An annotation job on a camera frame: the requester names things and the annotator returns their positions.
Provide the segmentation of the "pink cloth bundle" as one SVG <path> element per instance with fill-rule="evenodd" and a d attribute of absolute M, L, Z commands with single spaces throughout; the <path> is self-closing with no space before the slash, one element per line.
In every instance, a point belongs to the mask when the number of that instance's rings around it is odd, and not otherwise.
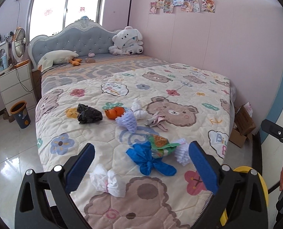
<path fill-rule="evenodd" d="M 167 132 L 168 129 L 164 126 L 165 115 L 161 111 L 157 111 L 151 118 L 146 121 L 146 126 L 148 127 L 158 127 L 164 132 Z"/>

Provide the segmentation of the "black plastic bag trash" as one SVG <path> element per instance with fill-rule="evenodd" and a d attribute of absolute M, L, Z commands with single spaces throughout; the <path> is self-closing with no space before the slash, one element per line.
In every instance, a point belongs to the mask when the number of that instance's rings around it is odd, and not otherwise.
<path fill-rule="evenodd" d="M 77 112 L 80 124 L 97 123 L 103 120 L 103 115 L 99 110 L 81 103 L 77 107 Z"/>

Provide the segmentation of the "purple foam net trash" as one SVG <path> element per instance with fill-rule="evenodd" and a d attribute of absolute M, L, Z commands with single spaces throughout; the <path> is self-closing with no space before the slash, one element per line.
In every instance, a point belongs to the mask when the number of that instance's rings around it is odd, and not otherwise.
<path fill-rule="evenodd" d="M 119 126 L 125 127 L 130 133 L 137 131 L 137 120 L 132 111 L 126 111 L 121 117 L 117 117 L 115 121 Z"/>

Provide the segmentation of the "dark blue trash bin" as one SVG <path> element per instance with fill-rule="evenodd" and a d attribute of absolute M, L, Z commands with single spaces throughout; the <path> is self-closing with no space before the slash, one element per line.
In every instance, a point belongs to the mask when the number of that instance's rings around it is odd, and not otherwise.
<path fill-rule="evenodd" d="M 11 115 L 15 118 L 15 121 L 21 129 L 25 129 L 31 123 L 29 113 L 27 111 L 27 102 L 19 101 L 15 103 L 10 109 Z"/>

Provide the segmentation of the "cardboard box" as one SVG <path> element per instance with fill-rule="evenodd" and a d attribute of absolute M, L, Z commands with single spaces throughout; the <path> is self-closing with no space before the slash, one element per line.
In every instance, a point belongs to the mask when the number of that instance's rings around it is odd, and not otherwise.
<path fill-rule="evenodd" d="M 247 103 L 241 106 L 235 114 L 229 140 L 239 148 L 242 148 L 247 140 L 252 141 L 252 131 L 256 128 L 256 125 L 250 113 L 253 113 L 253 111 L 250 104 Z"/>

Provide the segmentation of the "green snack wrapper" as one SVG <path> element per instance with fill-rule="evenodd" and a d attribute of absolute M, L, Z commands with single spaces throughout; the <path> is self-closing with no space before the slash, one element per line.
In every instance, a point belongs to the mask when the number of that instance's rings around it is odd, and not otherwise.
<path fill-rule="evenodd" d="M 163 158 L 173 153 L 179 143 L 170 143 L 167 138 L 156 134 L 147 134 L 147 141 L 151 145 L 151 155 L 153 158 Z"/>

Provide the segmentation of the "bear pattern quilt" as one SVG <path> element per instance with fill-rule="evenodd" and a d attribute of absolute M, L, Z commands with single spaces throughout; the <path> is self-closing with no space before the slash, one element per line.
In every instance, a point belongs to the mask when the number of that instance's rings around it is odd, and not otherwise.
<path fill-rule="evenodd" d="M 126 151 L 156 134 L 175 143 L 197 141 L 222 163 L 233 125 L 230 80 L 218 73 L 144 55 L 107 56 L 93 64 L 63 65 L 42 77 L 42 98 L 35 112 L 38 154 L 45 171 L 64 164 L 87 143 L 95 158 L 72 199 L 92 228 L 190 228 L 209 199 L 192 163 L 182 166 L 174 153 L 162 161 L 177 173 L 152 170 L 143 175 Z M 130 133 L 106 109 L 131 111 L 134 99 L 148 113 Z M 99 110 L 103 120 L 80 124 L 77 107 Z M 146 126 L 157 111 L 165 115 L 167 132 Z M 98 164 L 113 169 L 126 183 L 124 198 L 97 191 L 90 173 Z"/>

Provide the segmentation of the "white drawer nightstand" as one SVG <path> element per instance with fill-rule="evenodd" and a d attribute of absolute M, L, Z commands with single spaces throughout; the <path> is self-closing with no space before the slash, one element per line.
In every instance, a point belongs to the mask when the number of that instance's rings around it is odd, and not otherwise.
<path fill-rule="evenodd" d="M 11 107 L 19 101 L 27 102 L 27 110 L 36 107 L 31 64 L 13 68 L 0 76 L 0 92 L 8 114 L 11 114 Z"/>

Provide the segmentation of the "small brown plush toy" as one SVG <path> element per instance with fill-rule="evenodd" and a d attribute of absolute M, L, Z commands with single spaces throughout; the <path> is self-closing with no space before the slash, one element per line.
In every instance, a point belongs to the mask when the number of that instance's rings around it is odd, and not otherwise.
<path fill-rule="evenodd" d="M 85 62 L 86 63 L 95 63 L 95 59 L 94 58 L 86 58 Z"/>

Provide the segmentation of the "white duck plush pillow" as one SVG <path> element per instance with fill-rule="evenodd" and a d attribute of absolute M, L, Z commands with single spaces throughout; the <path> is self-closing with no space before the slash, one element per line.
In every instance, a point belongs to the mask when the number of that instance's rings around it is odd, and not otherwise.
<path fill-rule="evenodd" d="M 43 72 L 53 65 L 70 63 L 73 66 L 79 66 L 82 59 L 78 58 L 78 54 L 69 50 L 56 50 L 46 53 L 39 60 L 37 67 L 38 70 Z"/>

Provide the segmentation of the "light blue water bottle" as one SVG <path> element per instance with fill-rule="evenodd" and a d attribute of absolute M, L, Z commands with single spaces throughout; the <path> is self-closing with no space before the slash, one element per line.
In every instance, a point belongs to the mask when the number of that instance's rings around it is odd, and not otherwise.
<path fill-rule="evenodd" d="M 2 60 L 3 69 L 7 69 L 8 68 L 8 58 L 7 58 L 7 54 L 6 53 L 4 53 L 2 55 L 1 60 Z"/>

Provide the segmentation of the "blue tufted bed headboard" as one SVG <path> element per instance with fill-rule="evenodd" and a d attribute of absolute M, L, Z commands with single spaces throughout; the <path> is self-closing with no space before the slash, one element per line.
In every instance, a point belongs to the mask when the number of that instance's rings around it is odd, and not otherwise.
<path fill-rule="evenodd" d="M 53 36 L 39 35 L 33 38 L 28 45 L 28 55 L 33 68 L 37 69 L 40 59 L 51 51 L 70 50 L 79 56 L 106 54 L 114 44 L 112 37 L 118 32 L 108 31 L 88 18 L 81 18 Z"/>

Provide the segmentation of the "white plush dog toy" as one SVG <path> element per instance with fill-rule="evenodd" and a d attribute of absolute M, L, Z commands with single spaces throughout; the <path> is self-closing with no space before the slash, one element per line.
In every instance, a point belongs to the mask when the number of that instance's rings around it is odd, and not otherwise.
<path fill-rule="evenodd" d="M 144 50 L 142 40 L 139 30 L 127 26 L 112 37 L 114 45 L 108 48 L 109 53 L 112 55 L 141 54 Z"/>

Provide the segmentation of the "white mirror frame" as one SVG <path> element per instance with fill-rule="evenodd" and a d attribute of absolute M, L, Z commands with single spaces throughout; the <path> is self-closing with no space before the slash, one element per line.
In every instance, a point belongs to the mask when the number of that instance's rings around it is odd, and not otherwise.
<path fill-rule="evenodd" d="M 8 52 L 9 48 L 8 48 L 8 43 L 7 41 L 1 42 L 0 43 L 0 71 L 4 70 L 3 66 L 2 66 L 2 60 L 1 57 L 4 53 L 7 54 L 7 58 L 9 57 L 9 52 Z"/>

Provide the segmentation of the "window with metal frame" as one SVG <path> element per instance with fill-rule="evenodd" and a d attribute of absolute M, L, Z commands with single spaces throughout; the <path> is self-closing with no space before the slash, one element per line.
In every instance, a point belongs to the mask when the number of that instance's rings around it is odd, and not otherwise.
<path fill-rule="evenodd" d="M 53 36 L 80 18 L 99 21 L 102 0 L 32 0 L 29 14 L 29 39 Z"/>

